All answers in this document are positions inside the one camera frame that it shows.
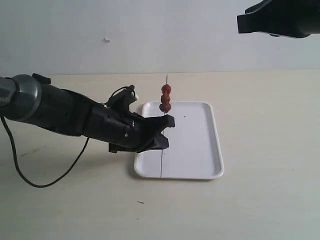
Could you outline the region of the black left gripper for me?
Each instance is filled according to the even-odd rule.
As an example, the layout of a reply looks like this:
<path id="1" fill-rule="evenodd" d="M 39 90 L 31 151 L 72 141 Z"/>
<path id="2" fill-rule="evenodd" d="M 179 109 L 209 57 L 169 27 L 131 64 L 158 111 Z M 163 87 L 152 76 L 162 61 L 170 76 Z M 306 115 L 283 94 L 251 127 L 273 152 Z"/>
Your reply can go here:
<path id="1" fill-rule="evenodd" d="M 169 140 L 162 134 L 175 127 L 171 115 L 142 117 L 137 113 L 121 115 L 101 104 L 84 106 L 84 136 L 123 148 L 124 152 L 143 153 L 169 148 Z"/>

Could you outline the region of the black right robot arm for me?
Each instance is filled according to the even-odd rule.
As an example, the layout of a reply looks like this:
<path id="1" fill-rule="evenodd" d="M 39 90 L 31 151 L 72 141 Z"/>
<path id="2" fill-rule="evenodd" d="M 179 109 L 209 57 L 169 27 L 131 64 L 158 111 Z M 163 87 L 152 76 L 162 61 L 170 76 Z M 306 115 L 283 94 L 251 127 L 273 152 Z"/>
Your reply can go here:
<path id="1" fill-rule="evenodd" d="M 237 16 L 239 34 L 303 39 L 320 33 L 319 0 L 262 0 Z"/>

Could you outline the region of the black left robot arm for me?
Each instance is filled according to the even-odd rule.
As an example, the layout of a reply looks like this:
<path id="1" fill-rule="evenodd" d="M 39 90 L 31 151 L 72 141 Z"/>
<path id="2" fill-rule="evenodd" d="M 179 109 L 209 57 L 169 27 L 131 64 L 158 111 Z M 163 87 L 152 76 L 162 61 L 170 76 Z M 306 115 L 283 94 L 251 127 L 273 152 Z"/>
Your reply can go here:
<path id="1" fill-rule="evenodd" d="M 137 100 L 134 85 L 115 91 L 106 103 L 55 87 L 51 79 L 34 73 L 0 79 L 0 114 L 16 122 L 53 133 L 99 140 L 111 153 L 164 150 L 169 140 L 162 134 L 175 127 L 171 115 L 143 117 L 130 112 Z"/>

